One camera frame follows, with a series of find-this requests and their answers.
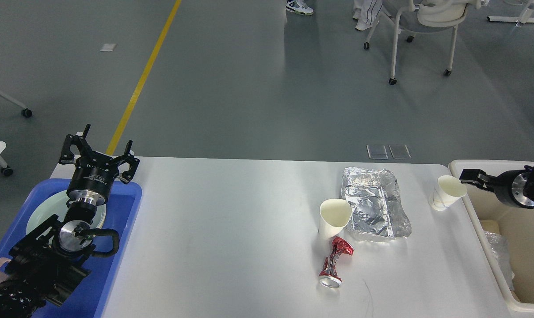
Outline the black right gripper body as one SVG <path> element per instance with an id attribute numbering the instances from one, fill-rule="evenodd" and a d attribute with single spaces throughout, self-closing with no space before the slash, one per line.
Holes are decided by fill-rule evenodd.
<path id="1" fill-rule="evenodd" d="M 510 207 L 534 209 L 534 201 L 524 195 L 529 175 L 527 170 L 510 170 L 492 178 L 497 199 Z"/>

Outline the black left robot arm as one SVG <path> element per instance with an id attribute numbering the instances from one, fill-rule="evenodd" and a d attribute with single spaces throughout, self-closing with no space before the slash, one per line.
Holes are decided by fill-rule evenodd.
<path id="1" fill-rule="evenodd" d="M 97 208 L 109 201 L 116 179 L 132 181 L 139 159 L 128 141 L 123 155 L 94 151 L 87 142 L 90 125 L 81 134 L 67 135 L 59 163 L 74 165 L 67 188 L 68 209 L 63 220 L 49 216 L 11 248 L 7 279 L 0 283 L 0 318 L 30 318 L 47 302 L 61 306 L 91 271 L 90 257 L 118 253 L 120 235 L 93 226 Z"/>

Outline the white paper cup under arm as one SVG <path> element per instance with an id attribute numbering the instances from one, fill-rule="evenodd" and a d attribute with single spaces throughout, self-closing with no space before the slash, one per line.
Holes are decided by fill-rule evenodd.
<path id="1" fill-rule="evenodd" d="M 352 208 L 344 199 L 328 199 L 320 205 L 318 235 L 330 240 L 337 236 L 350 221 Z"/>

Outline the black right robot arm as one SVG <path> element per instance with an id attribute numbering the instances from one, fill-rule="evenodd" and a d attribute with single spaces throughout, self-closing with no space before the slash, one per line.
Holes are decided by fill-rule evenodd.
<path id="1" fill-rule="evenodd" d="M 479 219 L 534 226 L 534 161 L 468 159 L 449 167 L 468 187 Z"/>

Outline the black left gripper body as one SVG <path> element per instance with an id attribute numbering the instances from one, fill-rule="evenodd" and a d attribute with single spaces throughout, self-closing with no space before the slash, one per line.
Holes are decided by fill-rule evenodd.
<path id="1" fill-rule="evenodd" d="M 125 163 L 110 164 L 113 157 L 97 165 L 97 158 L 107 157 L 103 153 L 96 152 L 94 159 L 85 160 L 82 164 L 75 159 L 67 160 L 67 164 L 75 165 L 71 182 L 67 189 L 69 201 L 83 202 L 93 206 L 101 206 L 108 202 L 111 188 L 116 178 L 124 180 L 119 176 L 119 166 Z"/>

